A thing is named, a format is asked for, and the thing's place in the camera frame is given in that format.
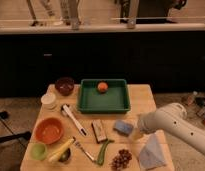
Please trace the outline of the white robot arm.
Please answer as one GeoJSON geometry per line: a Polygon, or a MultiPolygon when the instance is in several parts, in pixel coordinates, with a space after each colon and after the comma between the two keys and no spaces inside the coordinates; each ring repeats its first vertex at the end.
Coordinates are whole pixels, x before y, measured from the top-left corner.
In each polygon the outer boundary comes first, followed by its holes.
{"type": "Polygon", "coordinates": [[[131,138],[137,140],[145,134],[163,130],[205,155],[205,131],[185,121],[186,116],[187,111],[180,103],[170,103],[147,114],[140,114],[131,138]]]}

